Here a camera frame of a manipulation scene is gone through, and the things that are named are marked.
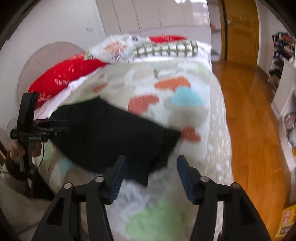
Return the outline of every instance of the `wooden door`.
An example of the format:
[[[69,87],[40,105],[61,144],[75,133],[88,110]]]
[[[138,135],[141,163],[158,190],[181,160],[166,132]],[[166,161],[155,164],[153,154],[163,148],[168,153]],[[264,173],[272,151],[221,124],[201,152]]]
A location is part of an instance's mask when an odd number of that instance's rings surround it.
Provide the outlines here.
[[[255,0],[224,0],[227,23],[227,60],[257,65],[259,22]]]

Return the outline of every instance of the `metal bolt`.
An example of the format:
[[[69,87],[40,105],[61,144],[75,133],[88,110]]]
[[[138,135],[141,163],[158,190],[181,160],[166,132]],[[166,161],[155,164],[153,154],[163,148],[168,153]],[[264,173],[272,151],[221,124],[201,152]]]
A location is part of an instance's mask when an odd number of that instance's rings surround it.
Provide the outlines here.
[[[103,178],[103,177],[96,177],[95,181],[96,181],[97,183],[101,183],[101,182],[104,181],[104,178]]]
[[[66,184],[64,185],[64,188],[65,188],[65,189],[69,189],[70,187],[72,187],[72,184],[71,184],[71,183],[66,183]]]
[[[238,183],[232,183],[232,185],[231,185],[233,188],[236,188],[236,189],[239,189],[239,188],[241,188],[241,185],[240,184],[238,184]]]
[[[201,180],[202,182],[204,182],[204,183],[207,183],[210,179],[209,179],[208,177],[206,177],[206,176],[202,176],[202,177],[200,178],[200,180]]]

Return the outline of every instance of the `red patch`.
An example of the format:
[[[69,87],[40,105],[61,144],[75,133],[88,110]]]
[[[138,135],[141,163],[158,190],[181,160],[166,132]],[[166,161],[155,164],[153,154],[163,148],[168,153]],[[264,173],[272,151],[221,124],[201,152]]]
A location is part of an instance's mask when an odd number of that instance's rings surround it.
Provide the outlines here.
[[[128,104],[128,112],[135,115],[141,115],[148,110],[150,104],[156,104],[159,102],[157,95],[143,95],[140,97],[130,98]]]
[[[155,89],[171,89],[172,91],[175,91],[176,88],[179,86],[188,86],[191,87],[189,81],[184,78],[184,76],[179,76],[175,78],[165,79],[160,82],[157,82],[154,85]]]
[[[108,85],[108,83],[104,83],[102,85],[98,85],[97,87],[95,87],[92,92],[94,93],[98,93],[99,91],[101,91],[102,89],[104,89],[106,86]]]
[[[181,140],[197,142],[201,140],[200,134],[196,134],[193,126],[187,126],[182,130]]]

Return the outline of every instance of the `red pillow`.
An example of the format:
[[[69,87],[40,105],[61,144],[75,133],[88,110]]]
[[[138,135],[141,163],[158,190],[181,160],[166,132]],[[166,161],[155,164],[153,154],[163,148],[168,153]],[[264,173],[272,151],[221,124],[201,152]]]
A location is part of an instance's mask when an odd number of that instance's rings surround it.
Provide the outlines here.
[[[164,36],[159,35],[159,36],[153,36],[149,38],[154,43],[174,42],[174,41],[186,39],[185,37],[178,36],[178,35],[164,35]]]
[[[106,64],[98,59],[84,60],[84,53],[75,55],[47,70],[34,81],[28,92],[40,93],[36,105],[36,108],[38,108],[45,101],[65,89],[71,81],[77,80],[81,76],[87,75]]]

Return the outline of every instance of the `bedspread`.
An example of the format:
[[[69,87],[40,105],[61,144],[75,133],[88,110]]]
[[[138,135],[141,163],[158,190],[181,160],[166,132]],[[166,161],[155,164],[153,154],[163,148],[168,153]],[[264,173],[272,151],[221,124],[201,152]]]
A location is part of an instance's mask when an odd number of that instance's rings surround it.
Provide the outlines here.
[[[201,175],[217,183],[233,182],[231,141],[217,78],[202,61],[119,63],[89,75],[62,105],[97,96],[159,125],[182,131],[168,167],[152,173],[148,187],[124,180],[117,200],[106,206],[115,240],[189,240],[198,207],[186,198],[176,169],[177,157],[185,155]],[[66,182],[84,184],[98,175],[73,164],[50,141],[44,147],[39,171],[54,193]],[[222,220],[223,204],[218,203],[214,240],[222,229]],[[82,225],[87,229],[85,210]]]

